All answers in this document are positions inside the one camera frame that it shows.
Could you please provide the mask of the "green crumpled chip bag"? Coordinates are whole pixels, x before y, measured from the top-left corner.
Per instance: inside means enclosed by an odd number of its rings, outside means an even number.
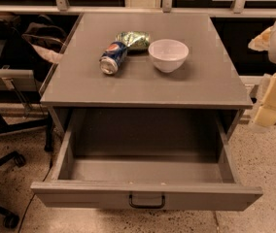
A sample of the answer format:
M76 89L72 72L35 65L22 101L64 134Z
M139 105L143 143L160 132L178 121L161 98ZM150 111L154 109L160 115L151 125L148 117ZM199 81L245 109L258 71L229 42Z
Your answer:
M129 51L144 51L149 48L150 34L143 31L123 31L116 36L116 40L123 42Z

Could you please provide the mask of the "white bowl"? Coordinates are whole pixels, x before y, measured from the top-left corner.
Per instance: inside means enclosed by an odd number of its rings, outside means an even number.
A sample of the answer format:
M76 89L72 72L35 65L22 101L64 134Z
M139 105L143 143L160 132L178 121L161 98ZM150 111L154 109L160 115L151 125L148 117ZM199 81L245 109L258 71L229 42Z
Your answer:
M189 48L177 40L161 39L150 43L148 52L159 71L172 73L183 65L189 55Z

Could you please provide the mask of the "blue Pepsi can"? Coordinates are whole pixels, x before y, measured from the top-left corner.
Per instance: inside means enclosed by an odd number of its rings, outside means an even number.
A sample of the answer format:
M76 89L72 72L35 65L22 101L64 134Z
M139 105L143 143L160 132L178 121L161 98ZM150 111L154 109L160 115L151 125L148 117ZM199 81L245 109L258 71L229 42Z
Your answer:
M106 75L117 73L127 56L127 46L120 41L111 43L99 59L100 69Z

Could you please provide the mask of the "grey drawer cabinet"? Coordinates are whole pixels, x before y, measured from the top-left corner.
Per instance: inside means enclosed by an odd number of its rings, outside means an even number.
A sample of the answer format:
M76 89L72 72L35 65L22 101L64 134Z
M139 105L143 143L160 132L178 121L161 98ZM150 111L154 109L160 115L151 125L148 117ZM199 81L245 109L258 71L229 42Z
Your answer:
M107 76L99 58L122 31L175 39L190 54L171 74L146 55L129 56ZM250 109L252 101L206 14L85 13L56 67L41 102L50 107Z

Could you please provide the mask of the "dark bag with white cloth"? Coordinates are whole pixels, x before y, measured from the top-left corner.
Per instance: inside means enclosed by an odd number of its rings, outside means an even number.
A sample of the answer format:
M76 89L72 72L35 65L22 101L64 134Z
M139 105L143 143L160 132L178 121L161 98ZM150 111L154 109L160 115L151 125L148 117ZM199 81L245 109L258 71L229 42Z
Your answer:
M67 33L55 25L50 17L38 15L29 23L22 38L41 58L49 63L58 64L62 57L60 51L66 46Z

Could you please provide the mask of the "grey side table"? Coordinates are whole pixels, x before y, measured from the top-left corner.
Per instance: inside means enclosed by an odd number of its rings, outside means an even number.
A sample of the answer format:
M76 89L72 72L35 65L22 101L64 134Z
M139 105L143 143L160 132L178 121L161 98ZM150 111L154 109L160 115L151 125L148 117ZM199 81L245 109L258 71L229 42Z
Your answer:
M0 90L38 91L41 85L32 70L0 69Z

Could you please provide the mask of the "grey top drawer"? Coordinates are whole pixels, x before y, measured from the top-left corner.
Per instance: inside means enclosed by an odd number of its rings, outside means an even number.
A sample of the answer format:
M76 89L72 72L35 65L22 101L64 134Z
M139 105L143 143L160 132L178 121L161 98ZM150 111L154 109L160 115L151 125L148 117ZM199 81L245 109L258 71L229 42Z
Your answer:
M220 114L198 109L77 109L47 182L49 207L133 209L130 194L164 195L160 210L243 211L262 195L240 182Z

